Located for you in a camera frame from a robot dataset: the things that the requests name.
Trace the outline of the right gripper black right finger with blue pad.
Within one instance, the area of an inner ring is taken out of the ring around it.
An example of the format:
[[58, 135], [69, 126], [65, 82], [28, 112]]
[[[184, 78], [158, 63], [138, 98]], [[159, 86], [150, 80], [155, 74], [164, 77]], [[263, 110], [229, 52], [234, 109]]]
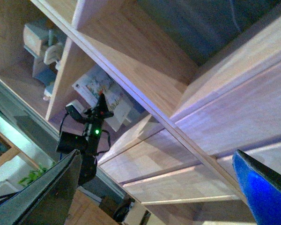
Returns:
[[281, 174], [241, 150], [233, 168], [247, 205], [258, 225], [281, 225]]

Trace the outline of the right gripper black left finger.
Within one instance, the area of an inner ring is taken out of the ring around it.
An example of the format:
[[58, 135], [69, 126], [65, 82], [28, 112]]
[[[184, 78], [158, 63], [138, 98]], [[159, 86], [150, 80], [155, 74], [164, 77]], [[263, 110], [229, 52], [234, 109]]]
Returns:
[[0, 225], [63, 225], [78, 187], [81, 153], [72, 151], [0, 205]]

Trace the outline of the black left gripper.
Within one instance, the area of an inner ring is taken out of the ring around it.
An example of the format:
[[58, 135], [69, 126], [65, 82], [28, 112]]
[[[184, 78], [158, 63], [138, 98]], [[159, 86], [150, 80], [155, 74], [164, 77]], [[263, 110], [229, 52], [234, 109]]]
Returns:
[[[83, 131], [83, 136], [87, 140], [86, 153], [90, 155], [99, 155], [108, 152], [111, 149], [111, 135], [109, 131], [102, 129], [102, 126], [104, 119], [113, 117], [114, 113], [113, 111], [109, 111], [105, 95], [101, 93], [96, 107], [85, 110], [84, 114], [87, 115], [85, 129]], [[97, 149], [102, 133], [107, 134], [108, 149], [98, 151]]]

